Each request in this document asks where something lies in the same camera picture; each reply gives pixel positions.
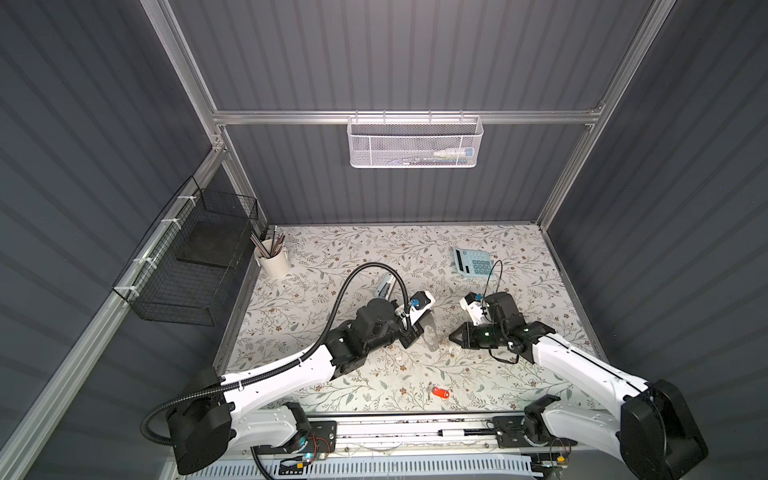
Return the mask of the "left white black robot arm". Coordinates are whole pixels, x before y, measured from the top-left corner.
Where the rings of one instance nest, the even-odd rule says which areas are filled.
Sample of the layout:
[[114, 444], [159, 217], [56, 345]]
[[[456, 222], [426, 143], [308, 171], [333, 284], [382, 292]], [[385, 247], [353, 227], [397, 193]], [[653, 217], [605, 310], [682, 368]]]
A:
[[[178, 473], [198, 472], [236, 447], [303, 448], [311, 431], [304, 410], [295, 402], [277, 408], [271, 403], [349, 374], [370, 353], [395, 342], [409, 347], [422, 335], [420, 320], [434, 303], [427, 291], [417, 292], [403, 307], [374, 298], [354, 319], [331, 329], [316, 350], [223, 377], [203, 372], [189, 383], [184, 401], [166, 414]], [[193, 397], [195, 387], [202, 387], [202, 397]]]

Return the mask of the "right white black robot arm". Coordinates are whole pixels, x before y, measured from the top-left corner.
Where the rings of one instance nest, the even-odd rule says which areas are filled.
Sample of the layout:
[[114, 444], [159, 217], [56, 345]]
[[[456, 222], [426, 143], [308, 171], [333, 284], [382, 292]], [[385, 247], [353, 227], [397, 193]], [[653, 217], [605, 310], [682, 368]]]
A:
[[506, 292], [469, 293], [460, 307], [470, 319], [450, 334], [453, 343], [467, 350], [504, 347], [603, 407], [597, 412], [543, 395], [525, 407], [516, 428], [530, 445], [575, 441], [622, 461], [638, 479], [680, 479], [708, 457], [703, 434], [672, 383], [626, 373], [575, 347], [552, 327], [526, 322]]

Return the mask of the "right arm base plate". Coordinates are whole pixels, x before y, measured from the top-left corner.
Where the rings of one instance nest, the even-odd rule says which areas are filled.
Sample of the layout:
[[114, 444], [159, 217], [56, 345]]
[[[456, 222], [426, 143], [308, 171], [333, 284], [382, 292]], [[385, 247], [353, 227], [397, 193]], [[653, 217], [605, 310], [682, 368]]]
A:
[[500, 448], [534, 447], [540, 444], [540, 427], [532, 416], [493, 416], [491, 425]]

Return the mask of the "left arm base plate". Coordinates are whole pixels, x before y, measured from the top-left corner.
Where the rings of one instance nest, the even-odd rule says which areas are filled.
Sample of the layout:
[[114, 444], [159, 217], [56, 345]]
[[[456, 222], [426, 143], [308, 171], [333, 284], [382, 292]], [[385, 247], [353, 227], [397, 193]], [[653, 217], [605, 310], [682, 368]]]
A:
[[311, 420], [284, 444], [257, 446], [255, 450], [258, 454], [330, 454], [336, 448], [337, 428], [336, 421]]

